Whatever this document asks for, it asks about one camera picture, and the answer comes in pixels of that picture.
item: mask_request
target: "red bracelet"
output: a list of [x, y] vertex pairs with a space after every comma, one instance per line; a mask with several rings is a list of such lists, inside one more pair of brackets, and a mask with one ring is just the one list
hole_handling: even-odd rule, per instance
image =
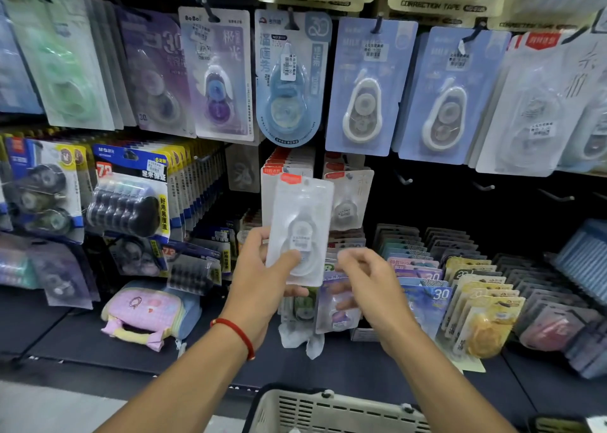
[[217, 318], [217, 319], [214, 319], [213, 321], [211, 321], [211, 327], [215, 326], [216, 324], [225, 324], [226, 326], [232, 328], [232, 330], [238, 334], [238, 337], [240, 337], [242, 339], [242, 341], [247, 346], [247, 349], [249, 350], [249, 354], [247, 355], [247, 361], [252, 361], [255, 359], [255, 349], [253, 348], [253, 344], [247, 337], [247, 334], [245, 334], [241, 328], [239, 328], [236, 324], [234, 324], [230, 320], [223, 319], [223, 318]]

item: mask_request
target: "white tile floor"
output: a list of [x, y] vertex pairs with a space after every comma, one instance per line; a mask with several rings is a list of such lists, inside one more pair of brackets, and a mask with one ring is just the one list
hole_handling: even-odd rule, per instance
[[[0, 432], [91, 433], [125, 401], [0, 381]], [[205, 433], [240, 433], [244, 420], [213, 416]]]

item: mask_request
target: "shopping basket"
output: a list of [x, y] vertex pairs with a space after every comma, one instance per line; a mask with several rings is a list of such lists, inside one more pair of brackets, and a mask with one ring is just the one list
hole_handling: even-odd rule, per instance
[[243, 433], [428, 433], [411, 405], [388, 405], [340, 396], [330, 390], [263, 387], [253, 400]]

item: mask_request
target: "forearm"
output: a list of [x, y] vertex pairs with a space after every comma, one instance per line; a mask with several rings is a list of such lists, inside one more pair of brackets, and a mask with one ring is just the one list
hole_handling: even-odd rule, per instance
[[230, 328], [216, 325], [96, 433], [199, 433], [247, 359]]
[[516, 430], [474, 388], [415, 323], [395, 332], [393, 356], [434, 433], [514, 433]]

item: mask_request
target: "purple correction tape package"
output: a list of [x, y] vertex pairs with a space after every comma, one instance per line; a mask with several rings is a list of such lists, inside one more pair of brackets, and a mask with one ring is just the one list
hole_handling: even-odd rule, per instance
[[141, 129], [196, 137], [177, 18], [117, 7]]
[[253, 141], [248, 11], [180, 7], [179, 20], [196, 134]]

